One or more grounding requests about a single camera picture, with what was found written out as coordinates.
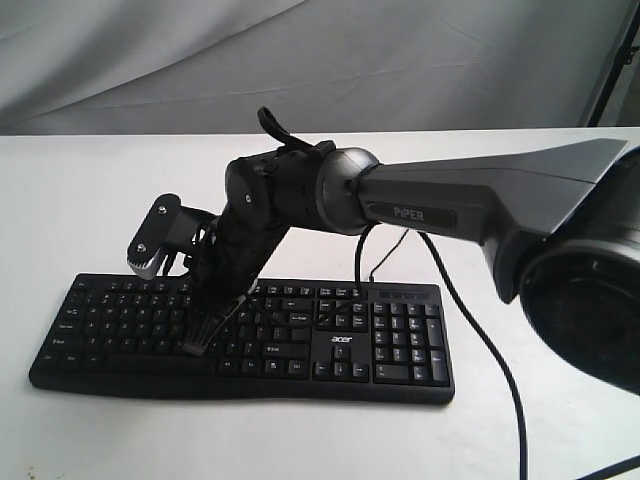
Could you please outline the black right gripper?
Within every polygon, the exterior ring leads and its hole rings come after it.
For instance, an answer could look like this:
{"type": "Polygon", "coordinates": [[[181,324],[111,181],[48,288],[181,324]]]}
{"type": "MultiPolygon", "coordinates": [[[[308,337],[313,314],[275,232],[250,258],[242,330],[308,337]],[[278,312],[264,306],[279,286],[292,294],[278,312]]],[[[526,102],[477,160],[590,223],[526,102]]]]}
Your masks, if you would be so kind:
{"type": "Polygon", "coordinates": [[[247,301],[258,275],[285,236],[285,226],[267,223],[256,229],[231,209],[225,209],[208,243],[190,267],[191,307],[198,313],[187,321],[185,353],[203,356],[218,332],[247,301]]]}

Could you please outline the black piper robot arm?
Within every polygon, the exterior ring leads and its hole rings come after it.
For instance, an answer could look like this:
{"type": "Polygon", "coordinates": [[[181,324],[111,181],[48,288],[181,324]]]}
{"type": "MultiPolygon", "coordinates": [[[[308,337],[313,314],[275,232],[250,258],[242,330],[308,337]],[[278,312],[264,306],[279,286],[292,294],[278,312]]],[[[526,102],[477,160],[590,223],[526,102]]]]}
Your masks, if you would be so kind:
{"type": "Polygon", "coordinates": [[[544,150],[382,164],[309,144],[258,111],[274,151],[225,171],[227,203],[189,273],[205,309],[247,293],[290,228],[360,235],[376,224],[477,244],[496,293],[582,372],[639,390],[639,151],[595,139],[544,150]]]}

